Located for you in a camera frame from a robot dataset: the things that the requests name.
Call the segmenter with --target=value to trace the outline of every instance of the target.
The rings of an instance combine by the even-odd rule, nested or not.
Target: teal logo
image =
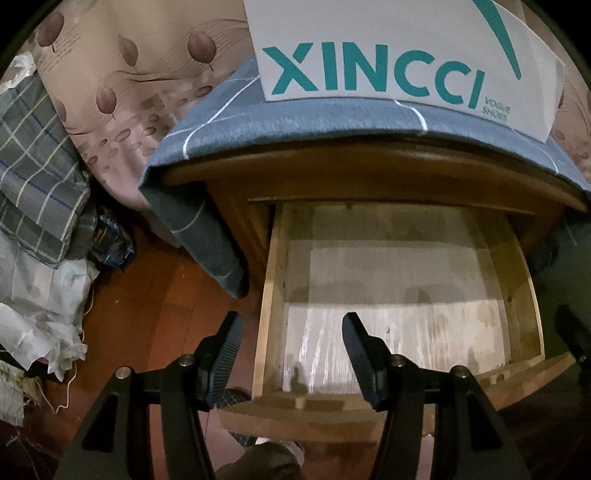
[[[521,79],[521,70],[517,62],[515,49],[503,23],[499,12],[492,0],[472,0],[491,30],[499,41],[503,52],[513,70],[515,77]],[[287,56],[277,47],[267,47],[262,50],[272,58],[282,69],[272,95],[282,95],[287,91],[291,82],[296,82],[305,92],[317,92],[318,87],[303,72],[302,64],[314,47],[313,43],[300,43],[294,52]],[[368,58],[361,52],[355,42],[343,42],[339,45],[342,48],[343,58],[343,79],[342,84],[345,90],[357,90],[357,75],[361,71],[371,84],[375,92],[385,92],[388,86],[388,46],[375,45],[375,59]],[[337,45],[334,42],[322,42],[322,61],[324,67],[324,88],[327,91],[339,89],[339,78],[337,76]],[[406,94],[423,98],[432,93],[437,95],[450,105],[462,105],[467,103],[469,109],[476,109],[482,86],[485,80],[485,72],[473,70],[461,61],[446,61],[434,72],[435,92],[431,92],[425,85],[414,85],[407,78],[407,67],[413,62],[420,62],[427,66],[436,61],[430,53],[422,50],[409,50],[400,55],[394,63],[394,80]],[[451,92],[446,85],[447,76],[452,73],[461,73],[473,77],[472,89],[466,92]]]

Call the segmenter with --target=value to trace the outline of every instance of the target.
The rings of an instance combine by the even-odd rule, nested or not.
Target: black object
[[[241,340],[242,319],[230,312],[194,354],[142,374],[120,367],[78,429],[55,479],[153,479],[148,405],[160,404],[170,480],[215,480],[197,411],[210,411],[221,398]]]
[[[431,480],[525,480],[530,474],[499,414],[466,367],[419,368],[369,336],[356,313],[343,318],[343,341],[364,399],[388,411],[371,480],[416,477],[423,406],[437,405]]]
[[[561,305],[554,316],[556,332],[581,367],[579,385],[584,393],[591,390],[591,328],[583,323],[568,305]]]

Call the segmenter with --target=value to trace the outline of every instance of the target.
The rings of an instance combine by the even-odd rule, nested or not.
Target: gray plaid cloth
[[[0,229],[49,266],[66,255],[83,258],[96,226],[96,213],[84,210],[89,195],[88,175],[39,76],[0,95]]]

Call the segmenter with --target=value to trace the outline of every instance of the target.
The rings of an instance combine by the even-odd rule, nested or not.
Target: blue cloth
[[[589,183],[552,138],[543,144],[492,121],[417,103],[363,98],[266,102],[255,59],[212,91],[162,140],[144,170],[140,190],[193,258],[231,295],[240,297],[248,289],[246,268],[205,189],[165,187],[157,168],[252,145],[384,134],[486,147],[591,193]]]

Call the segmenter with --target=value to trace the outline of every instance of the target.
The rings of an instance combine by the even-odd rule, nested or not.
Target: crumpled white paper
[[[88,260],[50,268],[0,232],[0,343],[24,368],[46,358],[47,371],[63,380],[72,362],[86,357],[79,335],[97,275]]]
[[[10,69],[18,70],[15,77],[12,80],[3,82],[0,85],[0,95],[6,92],[9,88],[16,87],[19,83],[22,82],[23,79],[33,75],[33,73],[37,69],[37,66],[35,65],[35,61],[33,60],[33,55],[31,55],[31,52],[26,51],[22,55],[17,55],[12,59],[12,62],[10,62],[10,65],[7,68],[7,71],[10,71]]]

